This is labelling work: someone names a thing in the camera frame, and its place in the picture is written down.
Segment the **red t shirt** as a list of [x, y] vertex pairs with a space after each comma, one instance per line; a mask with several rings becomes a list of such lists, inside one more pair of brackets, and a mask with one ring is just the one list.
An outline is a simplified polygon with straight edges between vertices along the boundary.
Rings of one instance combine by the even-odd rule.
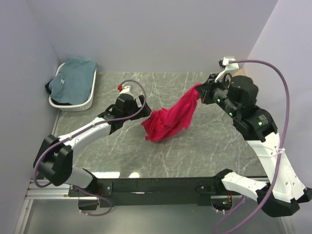
[[175, 136], [182, 129], [188, 129], [200, 98], [195, 89], [198, 85], [190, 88], [171, 108], [152, 111], [141, 124], [147, 134], [146, 140], [159, 142]]

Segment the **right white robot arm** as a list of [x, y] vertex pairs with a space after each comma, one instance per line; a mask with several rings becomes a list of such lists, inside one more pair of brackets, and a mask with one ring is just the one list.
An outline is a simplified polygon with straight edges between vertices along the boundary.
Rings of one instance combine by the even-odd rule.
[[226, 190], [240, 193], [260, 203], [267, 194], [280, 155], [278, 176], [273, 191], [262, 206], [270, 217], [291, 216], [299, 204], [312, 199], [307, 188], [294, 172], [286, 153], [279, 149], [280, 136], [271, 114], [256, 105], [258, 87], [247, 76], [222, 78], [210, 74], [207, 81], [195, 89], [204, 104], [217, 104], [232, 120], [233, 126], [256, 153], [267, 175], [268, 182], [256, 181], [224, 169], [215, 177]]

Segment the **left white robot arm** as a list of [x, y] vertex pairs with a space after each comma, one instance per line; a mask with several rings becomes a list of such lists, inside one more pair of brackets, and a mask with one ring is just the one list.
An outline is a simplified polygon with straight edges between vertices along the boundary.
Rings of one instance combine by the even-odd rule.
[[47, 136], [34, 161], [34, 177], [41, 174], [49, 184], [59, 186], [69, 184], [80, 188], [92, 187], [97, 178], [86, 169], [73, 167], [73, 157], [94, 141], [111, 135], [123, 127], [128, 120], [147, 117], [151, 109], [146, 103], [146, 96], [140, 95], [141, 106], [130, 94], [121, 94], [87, 125], [60, 137]]

